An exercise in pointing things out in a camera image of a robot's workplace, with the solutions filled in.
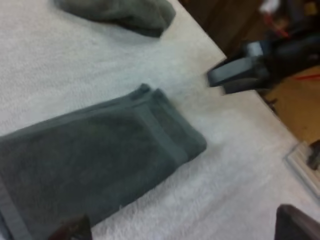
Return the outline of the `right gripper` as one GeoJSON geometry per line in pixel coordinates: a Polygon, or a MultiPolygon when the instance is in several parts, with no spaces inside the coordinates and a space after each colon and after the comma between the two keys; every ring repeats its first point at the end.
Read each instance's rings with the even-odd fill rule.
{"type": "Polygon", "coordinates": [[[256,57],[230,58],[207,72],[210,87],[222,86],[225,94],[257,90],[264,94],[282,79],[320,64],[320,35],[310,33],[287,39],[258,41],[262,50],[262,62],[268,75],[259,74],[256,57]]]}

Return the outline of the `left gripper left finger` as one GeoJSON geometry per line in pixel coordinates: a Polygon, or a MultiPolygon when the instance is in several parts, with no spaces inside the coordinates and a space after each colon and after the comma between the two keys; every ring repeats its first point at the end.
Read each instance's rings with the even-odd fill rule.
{"type": "Polygon", "coordinates": [[[92,240],[90,219],[81,215],[62,224],[49,237],[49,240],[92,240]]]}

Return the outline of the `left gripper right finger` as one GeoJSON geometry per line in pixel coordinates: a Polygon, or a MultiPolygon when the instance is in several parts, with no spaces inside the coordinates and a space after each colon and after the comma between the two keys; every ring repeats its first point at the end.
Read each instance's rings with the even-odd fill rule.
{"type": "Polygon", "coordinates": [[[276,210],[275,240],[319,240],[320,223],[290,204],[276,210]]]}

